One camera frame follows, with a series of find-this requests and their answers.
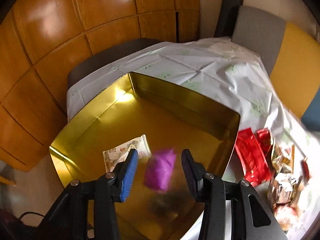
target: metal screw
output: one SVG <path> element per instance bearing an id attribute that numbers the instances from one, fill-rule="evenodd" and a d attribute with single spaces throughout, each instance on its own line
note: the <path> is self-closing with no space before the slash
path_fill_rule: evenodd
<path id="1" fill-rule="evenodd" d="M 207 172 L 203 175 L 206 179 L 213 179 L 214 178 L 214 175 L 210 172 Z"/>
<path id="2" fill-rule="evenodd" d="M 80 183 L 79 179 L 73 179 L 73 180 L 70 182 L 71 186 L 78 186 L 79 183 Z"/>
<path id="3" fill-rule="evenodd" d="M 106 178 L 107 178 L 107 179 L 113 179 L 115 176 L 116 176 L 116 175 L 115 175 L 113 172 L 108 172 L 108 173 L 106 174 Z"/>
<path id="4" fill-rule="evenodd" d="M 250 185 L 249 181 L 243 179 L 240 181 L 241 185 L 244 186 L 244 187 L 248 187 Z"/>

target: black cable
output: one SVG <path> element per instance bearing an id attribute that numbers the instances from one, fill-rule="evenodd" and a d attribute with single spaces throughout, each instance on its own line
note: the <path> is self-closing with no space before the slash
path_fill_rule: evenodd
<path id="1" fill-rule="evenodd" d="M 38 216 L 44 217 L 43 214 L 40 214 L 40 213 L 37 213 L 37 212 L 28 211 L 28 212 L 24 212 L 24 213 L 19 217 L 19 220 L 21 220 L 25 215 L 28 215 L 28 214 L 34 214 L 34 215 L 38 215 Z"/>

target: floor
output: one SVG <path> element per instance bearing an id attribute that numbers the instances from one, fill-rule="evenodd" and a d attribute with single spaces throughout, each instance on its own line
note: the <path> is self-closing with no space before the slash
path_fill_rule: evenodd
<path id="1" fill-rule="evenodd" d="M 28 173 L 6 166 L 1 175 L 16 182 L 16 186 L 0 184 L 0 207 L 16 217 L 26 211 L 46 214 L 63 190 L 49 154 Z M 41 220 L 33 214 L 22 218 L 30 226 L 37 226 Z"/>

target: foil wrapper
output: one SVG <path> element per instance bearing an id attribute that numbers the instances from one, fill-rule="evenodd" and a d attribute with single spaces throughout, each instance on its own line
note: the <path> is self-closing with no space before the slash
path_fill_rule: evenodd
<path id="1" fill-rule="evenodd" d="M 273 139 L 268 128 L 260 129 L 256 131 L 256 138 L 266 157 L 272 149 Z"/>
<path id="2" fill-rule="evenodd" d="M 298 222 L 296 212 L 289 206 L 278 206 L 275 209 L 275 218 L 283 231 L 288 231 L 290 225 Z"/>
<path id="3" fill-rule="evenodd" d="M 271 178 L 268 188 L 268 201 L 273 209 L 276 204 L 286 204 L 293 199 L 298 182 L 299 179 L 291 173 L 278 173 Z"/>
<path id="4" fill-rule="evenodd" d="M 274 140 L 271 163 L 276 173 L 293 173 L 294 145 Z"/>
<path id="5" fill-rule="evenodd" d="M 241 161 L 244 178 L 252 186 L 255 187 L 271 178 L 267 161 L 251 128 L 238 132 L 235 149 Z"/>
<path id="6" fill-rule="evenodd" d="M 299 182 L 296 185 L 296 192 L 294 194 L 294 197 L 293 197 L 292 201 L 290 202 L 290 207 L 295 209 L 295 211 L 297 212 L 298 216 L 299 216 L 299 213 L 300 213 L 299 212 L 299 208 L 298 208 L 298 202 L 300 200 L 301 192 L 303 191 L 305 186 L 306 186 L 305 180 L 303 179 L 303 176 L 300 176 L 299 177 Z"/>

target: white wall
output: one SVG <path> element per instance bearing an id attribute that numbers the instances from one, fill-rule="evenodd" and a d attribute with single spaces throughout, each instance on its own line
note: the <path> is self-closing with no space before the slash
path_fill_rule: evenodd
<path id="1" fill-rule="evenodd" d="M 7 164 L 4 161 L 0 160 L 0 172 L 4 169 Z"/>
<path id="2" fill-rule="evenodd" d="M 222 0 L 200 0 L 201 38 L 213 37 Z M 306 33 L 316 37 L 316 20 L 302 0 L 244 0 L 253 6 L 291 21 Z"/>

